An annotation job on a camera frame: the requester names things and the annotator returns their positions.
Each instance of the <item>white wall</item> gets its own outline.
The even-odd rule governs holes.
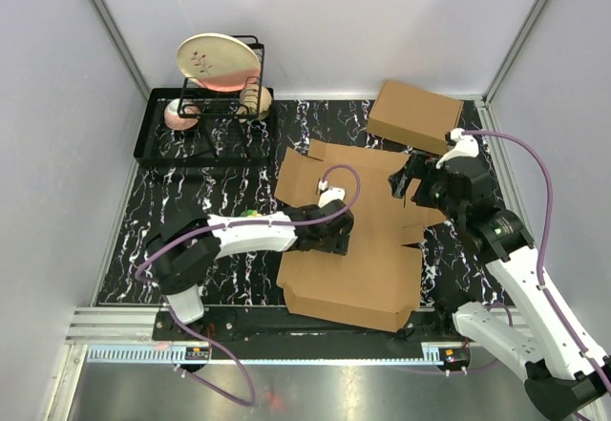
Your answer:
[[[0,0],[0,36],[0,407],[33,420],[91,300],[143,100],[88,0]]]
[[[177,46],[255,33],[282,95],[377,95],[397,78],[481,94],[535,0],[106,0],[152,87],[178,86]]]
[[[493,101],[503,132],[532,143],[555,185],[548,267],[579,319],[611,351],[611,0],[551,0]],[[540,238],[543,180],[510,149],[529,221]]]

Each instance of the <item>beige bowl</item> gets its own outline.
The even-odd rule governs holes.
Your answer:
[[[182,118],[179,116],[179,99],[173,99],[168,103],[165,107],[165,111],[163,112],[163,120],[168,128],[171,130],[188,130],[189,128],[195,127],[199,120],[196,118]],[[189,104],[190,101],[183,100],[182,107]],[[184,112],[186,114],[199,114],[200,110],[195,106],[188,106],[184,108]]]
[[[257,111],[257,96],[259,94],[259,84],[250,84],[243,88],[240,93],[240,108],[239,115],[254,115]],[[266,87],[261,87],[261,104],[259,105],[259,116],[257,120],[263,120],[269,116],[271,109],[272,97]],[[246,122],[245,118],[240,119],[241,123]]]

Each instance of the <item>marble surface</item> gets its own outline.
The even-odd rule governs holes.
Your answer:
[[[246,209],[263,214],[282,208],[273,198],[278,166],[286,147],[305,153],[311,139],[371,149],[409,151],[410,148],[371,136],[366,131],[373,101],[276,101],[278,150],[276,166],[227,169],[220,175],[206,169],[138,169],[114,254],[97,295],[98,305],[158,305],[158,290],[134,279],[143,261],[143,241],[172,213],[198,204],[206,211],[236,216]],[[465,103],[459,126],[480,128],[477,110]],[[487,146],[480,148],[486,153]],[[494,173],[492,161],[484,156]],[[479,301],[511,299],[474,259],[465,253],[453,225],[446,221],[425,231],[420,244],[424,262],[421,304],[431,305],[442,295],[463,289]],[[283,305],[276,286],[281,254],[247,253],[216,261],[201,287],[208,305]]]

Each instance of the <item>oval plate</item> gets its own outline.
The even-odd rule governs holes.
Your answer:
[[[261,74],[261,61],[252,49],[234,37],[213,32],[180,44],[176,61],[185,77],[215,92],[239,91],[246,79]]]

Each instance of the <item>black dish rack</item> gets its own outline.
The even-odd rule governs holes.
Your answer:
[[[265,119],[258,120],[264,45],[256,36],[233,37],[259,57],[260,75],[248,77],[244,89],[237,92],[215,92],[203,88],[195,78],[185,78],[180,88],[153,89],[134,149],[134,158],[140,166],[230,168],[274,164],[277,146],[274,105]],[[273,90],[268,90],[273,98]],[[163,113],[173,99],[179,99],[179,116],[197,118],[197,125],[183,131],[165,125]]]

